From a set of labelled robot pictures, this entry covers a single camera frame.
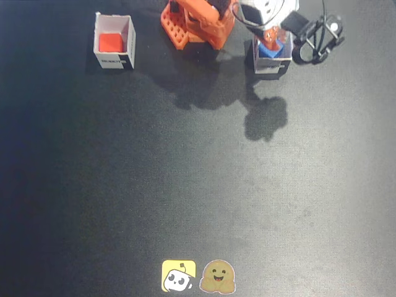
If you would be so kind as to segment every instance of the blue object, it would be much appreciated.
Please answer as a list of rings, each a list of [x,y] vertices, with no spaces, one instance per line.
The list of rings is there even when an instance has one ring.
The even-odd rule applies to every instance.
[[[277,40],[277,44],[279,46],[279,50],[278,51],[270,51],[268,48],[265,47],[265,45],[263,45],[261,42],[259,44],[259,58],[277,58],[280,56],[280,54],[282,54],[283,48],[285,47],[285,45],[280,42],[279,40]]]

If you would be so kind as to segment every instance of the sticker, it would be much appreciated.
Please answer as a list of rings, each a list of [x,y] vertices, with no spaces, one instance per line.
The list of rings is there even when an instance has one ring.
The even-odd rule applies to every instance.
[[[161,286],[164,292],[187,291],[196,277],[196,263],[191,260],[165,260],[162,263]]]
[[[235,271],[230,263],[223,260],[209,262],[202,273],[199,288],[206,293],[222,295],[235,292]]]

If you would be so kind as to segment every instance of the cardboard box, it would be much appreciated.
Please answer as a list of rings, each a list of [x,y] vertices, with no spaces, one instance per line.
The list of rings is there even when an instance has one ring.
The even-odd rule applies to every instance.
[[[286,73],[292,58],[293,52],[293,38],[289,34],[287,42],[281,55],[278,58],[264,58],[259,53],[260,41],[255,36],[253,39],[253,63],[254,72],[256,74],[263,74],[268,79],[279,79],[280,76]]]
[[[102,33],[119,33],[123,38],[122,53],[102,53],[99,51],[99,37]],[[102,15],[96,13],[93,52],[100,66],[106,69],[135,68],[136,32],[129,15]]]

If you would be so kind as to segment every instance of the hugging face emoji sticker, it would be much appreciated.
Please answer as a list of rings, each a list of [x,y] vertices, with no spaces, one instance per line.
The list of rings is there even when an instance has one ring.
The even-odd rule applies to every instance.
[[[232,294],[235,292],[235,272],[230,263],[214,260],[206,265],[199,288],[207,293]]]

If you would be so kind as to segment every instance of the orange 3d printed part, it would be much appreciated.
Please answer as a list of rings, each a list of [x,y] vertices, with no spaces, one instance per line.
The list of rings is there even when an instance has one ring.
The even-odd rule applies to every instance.
[[[226,9],[220,15],[206,0],[169,0],[161,24],[178,50],[188,42],[205,41],[220,50],[234,27],[235,17],[228,8],[236,1],[222,1]]]
[[[277,43],[278,40],[278,27],[272,27],[264,32],[262,40],[263,45],[270,51],[278,51],[280,46]]]

